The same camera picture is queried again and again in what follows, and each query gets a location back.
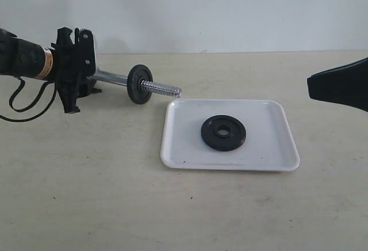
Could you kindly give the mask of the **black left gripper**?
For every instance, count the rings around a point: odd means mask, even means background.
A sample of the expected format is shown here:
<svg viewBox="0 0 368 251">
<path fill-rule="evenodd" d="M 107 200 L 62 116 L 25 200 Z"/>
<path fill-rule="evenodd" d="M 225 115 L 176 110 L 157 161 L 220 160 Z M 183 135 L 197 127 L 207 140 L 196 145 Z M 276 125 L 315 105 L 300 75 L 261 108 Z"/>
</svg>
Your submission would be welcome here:
<svg viewBox="0 0 368 251">
<path fill-rule="evenodd" d="M 52 44 L 57 73 L 57 92 L 64 113 L 74 114 L 81 110 L 77 97 L 87 97 L 102 92 L 95 87 L 96 79 L 86 78 L 96 71 L 94 35 L 91 30 L 63 27 L 57 30 L 56 42 Z M 77 80 L 82 79 L 77 88 Z"/>
</svg>

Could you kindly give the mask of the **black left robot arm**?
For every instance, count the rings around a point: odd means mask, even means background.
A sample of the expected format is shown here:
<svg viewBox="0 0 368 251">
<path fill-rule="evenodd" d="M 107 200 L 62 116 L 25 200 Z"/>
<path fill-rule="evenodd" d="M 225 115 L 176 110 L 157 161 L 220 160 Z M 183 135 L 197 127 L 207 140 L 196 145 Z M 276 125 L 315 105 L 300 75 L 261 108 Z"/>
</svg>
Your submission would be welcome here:
<svg viewBox="0 0 368 251">
<path fill-rule="evenodd" d="M 1 75 L 20 80 L 20 86 L 12 94 L 13 102 L 25 86 L 24 78 L 44 81 L 34 101 L 20 111 L 33 108 L 49 84 L 55 86 L 55 94 L 62 101 L 65 113 L 78 113 L 78 98 L 100 93 L 92 78 L 97 69 L 93 33 L 88 29 L 57 30 L 57 39 L 50 47 L 21 39 L 1 29 Z"/>
</svg>

